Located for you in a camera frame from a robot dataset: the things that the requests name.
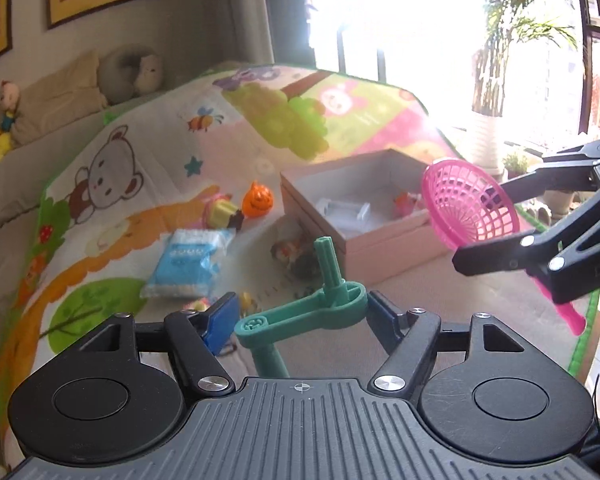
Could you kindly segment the yellow pink toy camera keychain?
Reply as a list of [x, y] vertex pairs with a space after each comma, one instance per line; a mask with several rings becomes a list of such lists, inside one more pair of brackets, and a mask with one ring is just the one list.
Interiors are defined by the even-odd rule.
[[[256, 300], [254, 300], [248, 292], [240, 292], [238, 294], [240, 303], [240, 316], [245, 318], [248, 315], [256, 314], [261, 312], [261, 308]], [[207, 311], [212, 305], [212, 301], [207, 297], [202, 297], [189, 301], [184, 307], [183, 311], [194, 311], [204, 312]]]

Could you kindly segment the blue white tissue packet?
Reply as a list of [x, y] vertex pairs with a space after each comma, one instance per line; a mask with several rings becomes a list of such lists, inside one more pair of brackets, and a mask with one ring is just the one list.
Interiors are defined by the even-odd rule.
[[142, 298], [210, 297], [236, 231], [176, 230], [154, 272], [140, 291]]

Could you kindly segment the teal plastic crank handle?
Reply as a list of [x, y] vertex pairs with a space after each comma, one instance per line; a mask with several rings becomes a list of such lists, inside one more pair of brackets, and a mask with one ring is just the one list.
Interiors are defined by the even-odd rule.
[[276, 342], [314, 330], [342, 330], [358, 324], [367, 311], [363, 284], [345, 280], [329, 236], [314, 240], [323, 285], [311, 295], [242, 318], [234, 328], [239, 343], [251, 352], [264, 378], [287, 378], [286, 364]]

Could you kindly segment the pink plastic mesh scoop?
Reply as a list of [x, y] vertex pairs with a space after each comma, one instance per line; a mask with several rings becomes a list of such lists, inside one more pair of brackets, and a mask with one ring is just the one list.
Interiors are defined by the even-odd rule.
[[522, 256], [538, 233], [521, 229], [513, 201], [484, 170], [466, 160], [437, 160], [422, 175], [422, 198], [437, 236], [453, 251], [456, 272], [522, 271], [552, 296]]

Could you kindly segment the dark-haired doll figurine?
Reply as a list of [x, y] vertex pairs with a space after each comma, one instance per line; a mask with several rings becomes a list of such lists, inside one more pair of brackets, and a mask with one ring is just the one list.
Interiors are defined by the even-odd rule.
[[311, 281], [320, 276], [320, 264], [313, 240], [306, 234], [278, 240], [270, 249], [271, 256], [292, 276], [302, 281]]

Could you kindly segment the orange pumpkin toy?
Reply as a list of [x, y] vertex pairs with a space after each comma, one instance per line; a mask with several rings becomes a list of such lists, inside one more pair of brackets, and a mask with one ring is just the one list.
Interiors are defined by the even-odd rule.
[[242, 198], [242, 213], [249, 219], [261, 218], [271, 212], [274, 195], [264, 184], [253, 181]]

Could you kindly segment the yellow pink cupcake toy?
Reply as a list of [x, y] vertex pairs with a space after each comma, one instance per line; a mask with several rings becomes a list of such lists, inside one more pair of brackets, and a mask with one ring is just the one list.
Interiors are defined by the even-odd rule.
[[245, 216], [242, 210], [232, 202], [232, 196], [215, 194], [207, 200], [201, 217], [201, 225], [208, 230], [242, 229]]

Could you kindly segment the pink cardboard box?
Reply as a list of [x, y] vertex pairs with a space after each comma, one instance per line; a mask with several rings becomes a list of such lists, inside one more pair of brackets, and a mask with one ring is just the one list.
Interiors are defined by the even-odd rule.
[[312, 237], [332, 239], [347, 280], [377, 284], [448, 251], [420, 195], [426, 168], [383, 150], [288, 169], [284, 211]]

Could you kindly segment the potted palm plant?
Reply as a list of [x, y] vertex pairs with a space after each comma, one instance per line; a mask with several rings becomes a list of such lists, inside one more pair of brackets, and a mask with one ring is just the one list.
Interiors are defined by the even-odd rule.
[[555, 46], [577, 45], [571, 25], [541, 21], [530, 14], [536, 0], [484, 0], [486, 38], [475, 62], [475, 89], [472, 110], [488, 117], [500, 117], [506, 96], [507, 65], [515, 44], [549, 41]]

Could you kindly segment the grey sofa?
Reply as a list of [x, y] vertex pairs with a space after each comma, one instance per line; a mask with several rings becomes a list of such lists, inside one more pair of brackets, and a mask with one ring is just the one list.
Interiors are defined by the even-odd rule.
[[189, 123], [224, 108], [204, 76], [0, 163], [0, 391], [109, 315], [152, 321], [189, 302], [140, 291], [168, 237], [219, 193]]

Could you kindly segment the beige plush pillow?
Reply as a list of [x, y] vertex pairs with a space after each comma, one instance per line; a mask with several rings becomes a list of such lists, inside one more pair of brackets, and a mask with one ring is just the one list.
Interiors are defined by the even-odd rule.
[[22, 90], [12, 125], [16, 144], [30, 144], [104, 110], [108, 102], [99, 89], [98, 68], [98, 53], [89, 50]]

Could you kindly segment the grey sheep plush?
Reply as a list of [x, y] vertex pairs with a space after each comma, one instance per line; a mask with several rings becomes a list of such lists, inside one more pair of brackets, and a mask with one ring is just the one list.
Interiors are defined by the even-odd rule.
[[97, 82], [109, 105], [147, 96], [163, 86], [162, 57], [141, 44], [117, 47], [100, 59]]

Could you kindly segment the small doll plush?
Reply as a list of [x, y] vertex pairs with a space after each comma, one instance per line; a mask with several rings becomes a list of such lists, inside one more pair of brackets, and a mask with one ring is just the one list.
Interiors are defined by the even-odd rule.
[[17, 108], [20, 100], [20, 89], [12, 81], [1, 82], [0, 107], [3, 111], [1, 130], [9, 132], [15, 121]]

